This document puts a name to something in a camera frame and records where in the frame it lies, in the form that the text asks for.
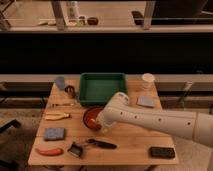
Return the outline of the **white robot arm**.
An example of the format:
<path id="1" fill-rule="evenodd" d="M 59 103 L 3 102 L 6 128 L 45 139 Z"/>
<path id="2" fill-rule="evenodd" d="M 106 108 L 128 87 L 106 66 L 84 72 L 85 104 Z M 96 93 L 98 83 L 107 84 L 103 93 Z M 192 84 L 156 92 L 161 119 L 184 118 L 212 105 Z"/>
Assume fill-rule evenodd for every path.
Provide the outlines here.
<path id="1" fill-rule="evenodd" d="M 130 107 L 129 97 L 122 92 L 113 95 L 96 121 L 103 128 L 110 128 L 116 122 L 137 125 L 213 148 L 213 115 Z"/>

